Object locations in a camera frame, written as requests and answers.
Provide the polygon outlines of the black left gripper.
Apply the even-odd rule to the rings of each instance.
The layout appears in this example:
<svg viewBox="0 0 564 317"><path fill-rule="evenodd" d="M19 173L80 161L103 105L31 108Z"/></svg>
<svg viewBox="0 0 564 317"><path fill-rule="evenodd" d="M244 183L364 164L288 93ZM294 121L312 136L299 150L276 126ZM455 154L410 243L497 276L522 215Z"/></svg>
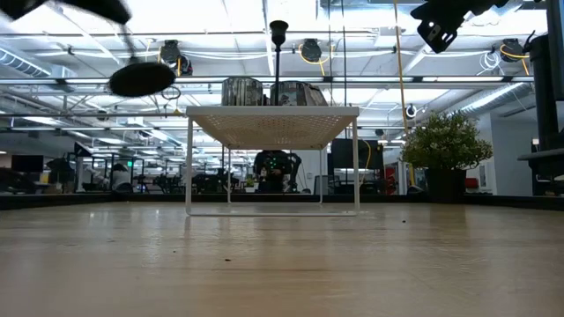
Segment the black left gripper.
<svg viewBox="0 0 564 317"><path fill-rule="evenodd" d="M0 0L0 12L12 20L42 6L47 0ZM65 4L89 11L120 25L125 25L131 15L122 0L62 0Z"/></svg>

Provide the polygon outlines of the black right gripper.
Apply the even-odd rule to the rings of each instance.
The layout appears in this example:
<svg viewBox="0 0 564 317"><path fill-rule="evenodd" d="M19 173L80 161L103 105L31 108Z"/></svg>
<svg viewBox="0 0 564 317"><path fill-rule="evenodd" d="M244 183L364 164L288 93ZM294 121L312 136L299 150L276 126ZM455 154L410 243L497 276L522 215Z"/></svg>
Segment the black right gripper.
<svg viewBox="0 0 564 317"><path fill-rule="evenodd" d="M425 25L432 23L443 29L457 29L468 12L478 16L493 6L501 8L507 3L508 0L425 0L411 11L411 16Z"/></svg>

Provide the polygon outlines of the potted green plant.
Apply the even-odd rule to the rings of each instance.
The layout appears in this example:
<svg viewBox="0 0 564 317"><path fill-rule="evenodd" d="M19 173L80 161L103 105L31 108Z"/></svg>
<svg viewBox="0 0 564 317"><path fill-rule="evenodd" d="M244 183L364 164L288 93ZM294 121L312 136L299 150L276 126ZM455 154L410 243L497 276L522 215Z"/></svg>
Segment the potted green plant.
<svg viewBox="0 0 564 317"><path fill-rule="evenodd" d="M459 203L466 171L493 156L492 144L479 137L477 123L459 112L433 114L406 136L401 159L425 172L427 196L434 203Z"/></svg>

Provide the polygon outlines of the small dark background monitor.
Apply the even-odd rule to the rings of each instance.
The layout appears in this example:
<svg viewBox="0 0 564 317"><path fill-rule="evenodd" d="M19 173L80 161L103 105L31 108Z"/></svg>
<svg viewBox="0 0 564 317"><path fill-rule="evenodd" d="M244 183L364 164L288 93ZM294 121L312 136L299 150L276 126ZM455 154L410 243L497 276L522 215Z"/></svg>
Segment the small dark background monitor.
<svg viewBox="0 0 564 317"><path fill-rule="evenodd" d="M44 157L42 155L12 155L11 170L19 173L42 173Z"/></svg>

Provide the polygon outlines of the person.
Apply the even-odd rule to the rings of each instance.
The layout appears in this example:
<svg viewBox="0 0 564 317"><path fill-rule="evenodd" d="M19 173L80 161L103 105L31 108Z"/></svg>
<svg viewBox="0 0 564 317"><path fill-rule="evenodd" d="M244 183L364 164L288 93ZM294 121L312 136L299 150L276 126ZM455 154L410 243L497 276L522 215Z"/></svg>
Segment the person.
<svg viewBox="0 0 564 317"><path fill-rule="evenodd" d="M119 193L131 193L130 172L126 166L116 163L111 169L112 190Z"/></svg>
<svg viewBox="0 0 564 317"><path fill-rule="evenodd" d="M253 172L260 194L291 193L297 188L293 159L285 151L260 151L256 154Z"/></svg>

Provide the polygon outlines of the grey equipment cart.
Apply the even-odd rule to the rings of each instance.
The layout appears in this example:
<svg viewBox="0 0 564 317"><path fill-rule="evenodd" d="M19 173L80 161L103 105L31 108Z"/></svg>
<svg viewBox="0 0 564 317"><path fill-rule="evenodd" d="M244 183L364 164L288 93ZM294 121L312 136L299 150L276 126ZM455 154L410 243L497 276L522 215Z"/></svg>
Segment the grey equipment cart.
<svg viewBox="0 0 564 317"><path fill-rule="evenodd" d="M564 148L537 151L517 158L531 169L532 194L564 196Z"/></svg>

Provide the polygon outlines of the large dark background screen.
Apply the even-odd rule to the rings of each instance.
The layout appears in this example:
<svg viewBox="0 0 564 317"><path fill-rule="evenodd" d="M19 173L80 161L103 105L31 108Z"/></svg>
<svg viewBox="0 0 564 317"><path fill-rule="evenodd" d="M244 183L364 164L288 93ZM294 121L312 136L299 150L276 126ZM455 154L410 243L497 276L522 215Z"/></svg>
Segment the large dark background screen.
<svg viewBox="0 0 564 317"><path fill-rule="evenodd" d="M383 147L375 140L358 140L359 169L382 170ZM330 144L332 166L335 169L353 169L353 140L336 138Z"/></svg>

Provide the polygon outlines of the white perforated metal shelf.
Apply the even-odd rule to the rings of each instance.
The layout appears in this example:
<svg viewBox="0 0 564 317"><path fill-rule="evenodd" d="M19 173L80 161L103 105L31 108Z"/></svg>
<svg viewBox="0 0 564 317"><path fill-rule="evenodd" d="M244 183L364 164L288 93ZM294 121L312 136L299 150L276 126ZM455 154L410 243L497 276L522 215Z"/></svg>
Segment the white perforated metal shelf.
<svg viewBox="0 0 564 317"><path fill-rule="evenodd" d="M185 156L185 212L189 217L356 217L360 212L357 107L220 106L188 107ZM353 209L341 212L237 212L228 189L227 210L194 211L192 207L192 160L195 128L200 128L229 151L297 150L323 151L341 132L352 130Z"/></svg>

